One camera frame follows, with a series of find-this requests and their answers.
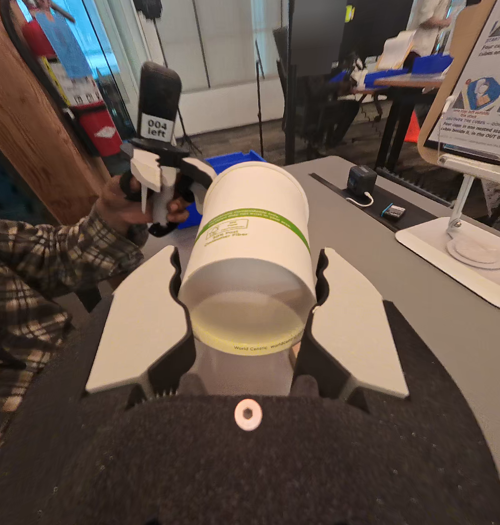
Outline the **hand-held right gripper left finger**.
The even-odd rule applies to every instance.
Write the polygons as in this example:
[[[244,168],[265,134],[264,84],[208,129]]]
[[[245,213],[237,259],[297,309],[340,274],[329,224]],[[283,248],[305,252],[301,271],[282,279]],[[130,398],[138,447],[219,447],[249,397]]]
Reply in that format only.
[[[195,362],[187,307],[179,300],[181,263],[166,246],[113,293],[85,390],[139,386],[146,397],[176,394]]]

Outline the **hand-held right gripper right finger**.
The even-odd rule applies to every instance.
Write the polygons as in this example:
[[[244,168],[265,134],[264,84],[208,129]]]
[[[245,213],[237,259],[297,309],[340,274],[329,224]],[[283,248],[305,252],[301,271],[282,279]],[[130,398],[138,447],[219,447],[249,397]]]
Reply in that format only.
[[[308,315],[293,368],[312,377],[319,396],[350,399],[371,390],[406,399],[409,389],[381,294],[334,249],[320,250],[317,302]]]

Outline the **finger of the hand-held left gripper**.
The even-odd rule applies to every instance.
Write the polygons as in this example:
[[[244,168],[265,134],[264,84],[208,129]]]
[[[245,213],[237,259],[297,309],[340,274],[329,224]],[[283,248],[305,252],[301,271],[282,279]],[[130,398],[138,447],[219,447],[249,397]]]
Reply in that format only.
[[[150,200],[153,215],[162,214],[162,175],[158,156],[140,148],[133,149],[130,161],[133,177],[140,183],[142,212],[147,212]]]
[[[180,196],[188,203],[195,203],[196,210],[203,215],[207,191],[217,177],[207,162],[187,157],[180,163]]]

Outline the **blue plastic bin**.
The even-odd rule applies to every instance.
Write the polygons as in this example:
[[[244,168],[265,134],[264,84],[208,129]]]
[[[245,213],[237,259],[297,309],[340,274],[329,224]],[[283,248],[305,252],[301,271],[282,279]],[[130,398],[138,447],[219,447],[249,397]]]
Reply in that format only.
[[[207,159],[204,159],[204,161],[211,167],[213,167],[216,174],[220,174],[227,168],[243,162],[266,162],[265,159],[263,159],[257,152],[253,150],[250,150],[248,153],[235,152],[224,155],[212,156]],[[198,226],[201,222],[202,214],[198,212],[195,202],[192,202],[188,205],[187,211],[189,213],[189,216],[184,223],[178,226],[179,230]]]

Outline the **white cup green band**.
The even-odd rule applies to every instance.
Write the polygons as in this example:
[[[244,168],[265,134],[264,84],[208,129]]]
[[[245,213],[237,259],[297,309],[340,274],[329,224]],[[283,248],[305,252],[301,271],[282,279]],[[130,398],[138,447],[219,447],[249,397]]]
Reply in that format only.
[[[283,168],[244,162],[215,178],[179,291],[196,339],[247,357],[300,341],[316,303],[308,221]]]

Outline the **person's left forearm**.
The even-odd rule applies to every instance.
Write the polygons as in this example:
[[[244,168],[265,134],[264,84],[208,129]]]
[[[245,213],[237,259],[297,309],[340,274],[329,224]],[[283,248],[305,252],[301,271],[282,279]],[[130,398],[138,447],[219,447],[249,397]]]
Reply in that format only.
[[[0,290],[20,281],[53,298],[124,277],[147,240],[147,225],[119,233],[96,211],[72,226],[0,220]]]

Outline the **red fire extinguisher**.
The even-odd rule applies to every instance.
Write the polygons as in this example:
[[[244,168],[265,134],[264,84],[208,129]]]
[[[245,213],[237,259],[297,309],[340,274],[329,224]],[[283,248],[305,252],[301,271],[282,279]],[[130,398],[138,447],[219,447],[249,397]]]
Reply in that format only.
[[[73,16],[54,1],[22,1],[31,19],[18,26],[14,3],[0,1],[4,29],[65,123],[91,156],[107,159],[119,154],[122,140],[93,73],[92,77],[70,79],[36,20],[40,12],[57,14],[63,16],[70,27],[75,24]]]

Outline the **black tripod light stand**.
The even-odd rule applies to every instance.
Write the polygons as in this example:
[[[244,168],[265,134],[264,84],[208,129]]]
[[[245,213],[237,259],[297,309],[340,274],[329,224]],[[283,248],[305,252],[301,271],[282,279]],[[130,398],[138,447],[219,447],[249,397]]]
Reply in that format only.
[[[153,24],[155,35],[157,37],[157,41],[163,59],[163,65],[169,69],[170,66],[168,64],[168,60],[162,43],[162,37],[158,27],[158,20],[160,20],[162,17],[162,1],[133,1],[133,4],[136,13],[138,15],[142,15],[147,22],[149,21]],[[179,104],[177,104],[177,116],[179,118],[182,131],[180,145],[184,146],[186,144],[193,154],[195,154],[196,156],[203,156],[202,150],[194,143],[194,141],[186,132]]]

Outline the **person's plaid shirt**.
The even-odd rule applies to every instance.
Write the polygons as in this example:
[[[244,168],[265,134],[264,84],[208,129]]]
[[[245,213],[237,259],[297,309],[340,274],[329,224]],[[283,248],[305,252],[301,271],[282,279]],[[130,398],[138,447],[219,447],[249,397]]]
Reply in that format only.
[[[0,264],[0,448],[34,376],[72,329],[71,314],[56,298],[106,278],[91,267],[72,272],[25,264],[14,272]]]

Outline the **black charger box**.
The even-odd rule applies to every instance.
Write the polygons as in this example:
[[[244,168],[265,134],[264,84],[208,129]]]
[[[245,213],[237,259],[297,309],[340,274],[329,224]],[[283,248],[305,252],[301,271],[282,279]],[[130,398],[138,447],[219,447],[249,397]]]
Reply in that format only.
[[[378,174],[365,165],[355,165],[349,170],[346,189],[353,195],[371,194],[375,188]]]

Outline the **orange traffic cone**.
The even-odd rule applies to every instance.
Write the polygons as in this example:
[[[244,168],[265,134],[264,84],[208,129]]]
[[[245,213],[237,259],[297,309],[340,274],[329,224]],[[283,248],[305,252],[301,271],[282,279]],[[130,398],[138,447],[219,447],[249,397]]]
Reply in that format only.
[[[411,114],[411,120],[409,122],[407,131],[404,137],[404,142],[417,144],[418,139],[419,139],[419,134],[420,134],[419,121],[416,115],[416,111],[413,110]]]

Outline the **wooden office desk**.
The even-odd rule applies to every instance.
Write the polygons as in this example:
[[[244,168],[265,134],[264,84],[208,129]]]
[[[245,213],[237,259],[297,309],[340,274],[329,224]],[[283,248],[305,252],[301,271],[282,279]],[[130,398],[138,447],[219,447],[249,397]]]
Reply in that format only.
[[[442,75],[406,74],[375,82],[380,91],[386,91],[392,101],[374,169],[394,171],[401,153],[404,137],[417,103],[433,102],[443,83]]]

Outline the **large black screen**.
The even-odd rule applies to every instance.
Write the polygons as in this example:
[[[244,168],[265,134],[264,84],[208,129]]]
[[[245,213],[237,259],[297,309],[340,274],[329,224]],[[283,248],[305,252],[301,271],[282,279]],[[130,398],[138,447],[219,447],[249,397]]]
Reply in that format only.
[[[351,53],[361,59],[379,56],[385,41],[398,36],[407,27],[413,1],[347,1],[353,8],[345,23],[341,56]]]

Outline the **stack of paper folders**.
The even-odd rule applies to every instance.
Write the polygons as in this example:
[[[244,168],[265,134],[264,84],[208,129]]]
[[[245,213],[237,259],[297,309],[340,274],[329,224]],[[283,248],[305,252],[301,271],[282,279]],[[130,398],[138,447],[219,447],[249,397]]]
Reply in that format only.
[[[387,39],[378,59],[376,71],[402,69],[412,50],[415,34],[416,30],[405,30],[401,31],[398,36]]]

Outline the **white printed paper sheet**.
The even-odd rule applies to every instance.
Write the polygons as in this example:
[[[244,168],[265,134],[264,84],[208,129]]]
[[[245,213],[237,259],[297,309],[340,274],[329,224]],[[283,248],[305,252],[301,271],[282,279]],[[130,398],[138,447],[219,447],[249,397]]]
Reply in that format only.
[[[450,96],[426,144],[500,162],[500,1],[486,17]]]

